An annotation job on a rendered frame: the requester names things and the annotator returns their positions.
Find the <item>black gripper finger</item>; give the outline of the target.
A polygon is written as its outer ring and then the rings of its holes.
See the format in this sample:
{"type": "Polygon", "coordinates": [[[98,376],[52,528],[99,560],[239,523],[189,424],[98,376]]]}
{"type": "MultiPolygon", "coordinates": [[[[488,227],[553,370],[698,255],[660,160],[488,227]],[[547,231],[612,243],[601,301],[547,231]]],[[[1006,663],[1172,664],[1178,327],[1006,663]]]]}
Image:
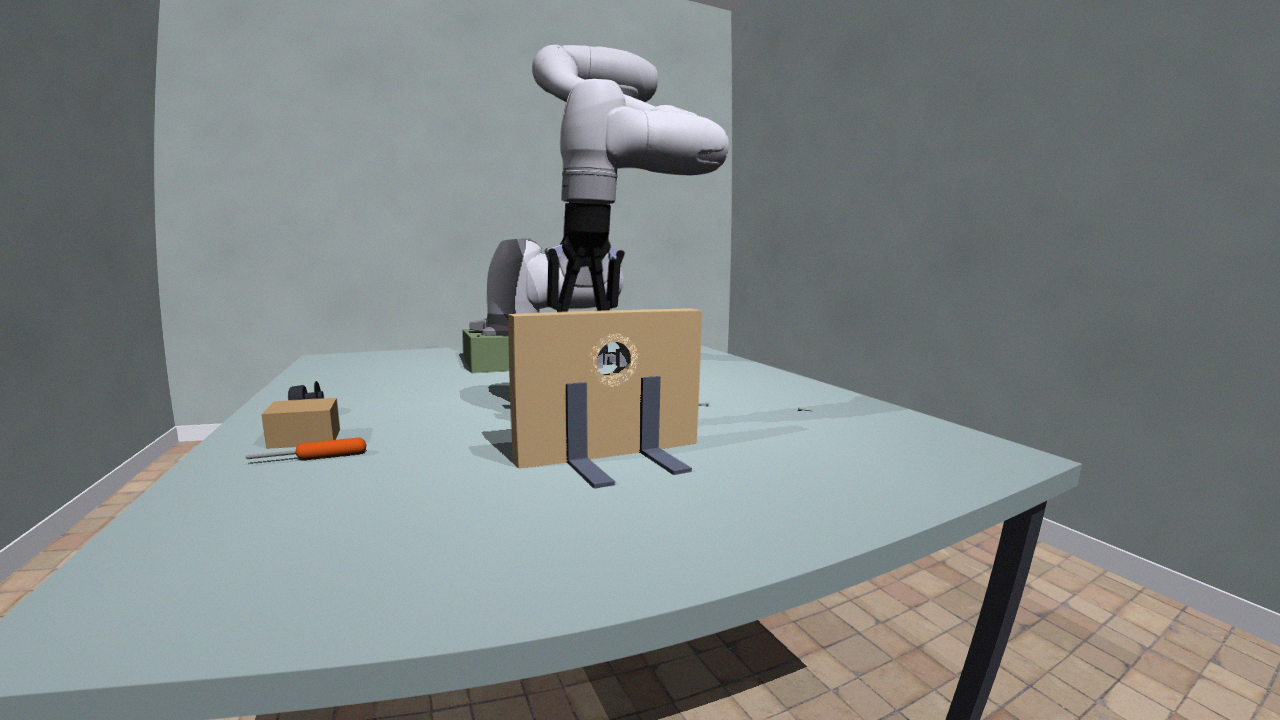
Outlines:
{"type": "Polygon", "coordinates": [[[608,265],[608,279],[607,279],[607,293],[603,279],[603,266],[602,266],[602,250],[599,247],[593,247],[593,260],[594,266],[589,266],[593,279],[593,291],[596,304],[595,311],[607,311],[612,307],[618,306],[620,299],[620,268],[625,258],[623,250],[617,250],[611,247],[608,252],[609,265],[608,265]]]}
{"type": "Polygon", "coordinates": [[[557,313],[567,313],[568,309],[570,309],[570,302],[571,302],[571,299],[572,299],[573,287],[575,287],[575,283],[576,283],[580,268],[582,265],[582,258],[585,256],[586,249],[582,247],[582,246],[580,246],[577,249],[577,252],[576,252],[576,256],[575,256],[575,260],[573,260],[573,265],[571,265],[570,261],[567,263],[566,274],[564,274],[564,282],[563,282],[563,286],[562,286],[562,290],[561,290],[561,297],[559,297],[559,259],[561,259],[561,252],[562,251],[564,251],[562,249],[562,243],[559,246],[553,247],[553,249],[547,249],[545,250],[547,260],[548,260],[547,305],[549,307],[556,309],[557,313]],[[558,301],[558,299],[559,299],[559,301],[558,301]]]}

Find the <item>orange-handled screwdriver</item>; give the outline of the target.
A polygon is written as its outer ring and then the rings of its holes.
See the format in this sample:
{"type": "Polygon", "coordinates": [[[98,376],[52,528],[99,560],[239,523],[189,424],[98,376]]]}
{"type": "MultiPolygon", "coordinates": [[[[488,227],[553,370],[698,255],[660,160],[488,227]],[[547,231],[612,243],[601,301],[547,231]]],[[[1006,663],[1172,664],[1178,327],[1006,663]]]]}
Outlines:
{"type": "Polygon", "coordinates": [[[348,438],[348,439],[329,439],[319,442],[301,443],[294,451],[275,452],[275,454],[256,454],[247,455],[246,459],[255,457],[274,457],[296,454],[301,460],[316,459],[316,457],[335,457],[353,454],[364,454],[366,450],[366,442],[362,438],[348,438]]]}

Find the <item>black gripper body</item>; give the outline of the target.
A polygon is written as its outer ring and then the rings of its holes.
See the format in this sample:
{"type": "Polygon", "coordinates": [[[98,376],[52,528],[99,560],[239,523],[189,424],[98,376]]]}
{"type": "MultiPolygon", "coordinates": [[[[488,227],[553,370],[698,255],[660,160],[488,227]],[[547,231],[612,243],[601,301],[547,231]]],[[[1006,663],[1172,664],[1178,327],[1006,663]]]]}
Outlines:
{"type": "Polygon", "coordinates": [[[586,249],[581,266],[594,266],[593,247],[602,250],[602,260],[611,250],[611,205],[564,202],[564,237],[561,241],[570,264],[580,246],[586,249]],[[605,236],[600,236],[605,234],[605,236]]]}

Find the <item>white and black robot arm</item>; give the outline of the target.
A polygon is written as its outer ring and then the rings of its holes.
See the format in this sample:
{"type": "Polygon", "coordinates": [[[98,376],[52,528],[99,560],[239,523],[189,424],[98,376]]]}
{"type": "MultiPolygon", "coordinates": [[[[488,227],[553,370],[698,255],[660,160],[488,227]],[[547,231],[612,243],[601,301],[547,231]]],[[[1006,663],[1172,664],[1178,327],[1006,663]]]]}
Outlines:
{"type": "MultiPolygon", "coordinates": [[[[611,205],[618,168],[701,176],[727,158],[730,141],[716,122],[646,102],[657,92],[657,68],[632,53],[548,45],[532,60],[532,77],[566,102],[561,126],[564,202],[611,205]]],[[[529,238],[500,241],[488,270],[486,319],[470,322],[468,329],[508,334],[508,314],[548,307],[545,255],[529,238]]]]}

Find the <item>tan wooden door panel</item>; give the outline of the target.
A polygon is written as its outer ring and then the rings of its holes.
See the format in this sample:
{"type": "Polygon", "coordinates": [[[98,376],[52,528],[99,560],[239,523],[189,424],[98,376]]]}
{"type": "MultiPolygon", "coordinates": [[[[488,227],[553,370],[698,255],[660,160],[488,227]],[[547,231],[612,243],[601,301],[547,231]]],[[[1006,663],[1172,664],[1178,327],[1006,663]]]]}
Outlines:
{"type": "Polygon", "coordinates": [[[640,454],[641,377],[660,375],[659,448],[698,445],[701,310],[508,314],[509,410],[518,469],[567,462],[566,384],[588,383],[588,457],[640,454]],[[626,366],[602,374],[614,342],[626,366]]]}

